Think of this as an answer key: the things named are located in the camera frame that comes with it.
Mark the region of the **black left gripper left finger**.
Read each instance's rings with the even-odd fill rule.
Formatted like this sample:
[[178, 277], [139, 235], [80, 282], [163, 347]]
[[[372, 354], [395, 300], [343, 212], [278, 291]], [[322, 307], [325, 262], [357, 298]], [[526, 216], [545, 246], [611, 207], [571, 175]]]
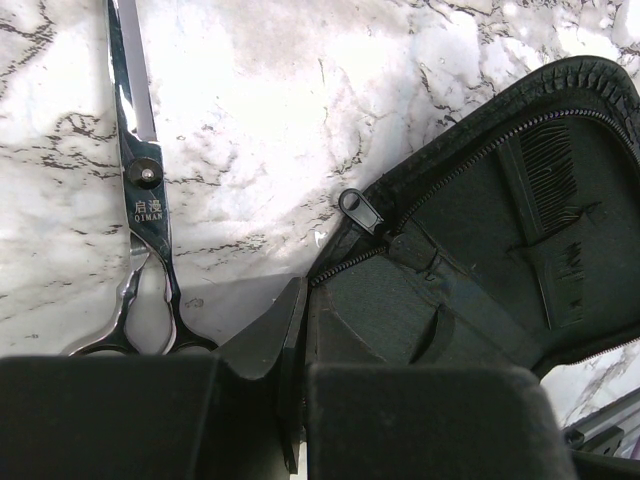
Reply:
[[308, 282], [204, 355], [1, 363], [5, 479], [287, 479], [299, 468]]

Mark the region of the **black zip tool case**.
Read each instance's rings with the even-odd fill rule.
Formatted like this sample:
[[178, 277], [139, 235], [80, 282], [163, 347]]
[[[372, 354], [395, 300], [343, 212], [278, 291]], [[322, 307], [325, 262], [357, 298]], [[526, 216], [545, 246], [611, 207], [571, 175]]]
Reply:
[[[569, 126], [584, 318], [551, 330], [497, 156]], [[639, 337], [639, 95], [617, 63], [545, 65], [360, 192], [312, 271], [312, 362], [517, 365], [544, 375]]]

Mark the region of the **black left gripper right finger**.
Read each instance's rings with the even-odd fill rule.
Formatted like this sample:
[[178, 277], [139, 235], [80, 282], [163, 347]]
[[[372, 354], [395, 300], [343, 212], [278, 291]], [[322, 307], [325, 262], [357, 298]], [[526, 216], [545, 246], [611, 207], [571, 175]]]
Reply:
[[538, 379], [518, 367], [314, 364], [311, 479], [574, 479]]

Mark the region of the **black hair comb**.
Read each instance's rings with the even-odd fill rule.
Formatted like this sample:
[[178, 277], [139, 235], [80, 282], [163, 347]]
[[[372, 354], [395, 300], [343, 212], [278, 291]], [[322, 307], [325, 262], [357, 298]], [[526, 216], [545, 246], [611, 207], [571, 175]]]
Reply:
[[524, 234], [522, 256], [533, 268], [548, 327], [584, 318], [583, 208], [576, 198], [569, 126], [553, 120], [527, 126], [497, 148]]

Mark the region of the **silver hair scissors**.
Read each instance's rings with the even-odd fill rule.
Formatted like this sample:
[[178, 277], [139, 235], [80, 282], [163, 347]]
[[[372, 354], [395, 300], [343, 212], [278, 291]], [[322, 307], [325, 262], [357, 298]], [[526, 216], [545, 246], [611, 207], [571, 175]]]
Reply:
[[129, 230], [129, 269], [116, 289], [115, 308], [100, 330], [76, 340], [65, 356], [101, 352], [138, 354], [126, 322], [138, 296], [142, 270], [150, 256], [162, 265], [169, 313], [162, 355], [191, 349], [213, 351], [218, 344], [183, 320], [181, 289], [173, 264], [171, 221], [165, 170], [158, 143], [144, 48], [134, 1], [106, 1], [109, 75], [115, 100], [119, 164]]

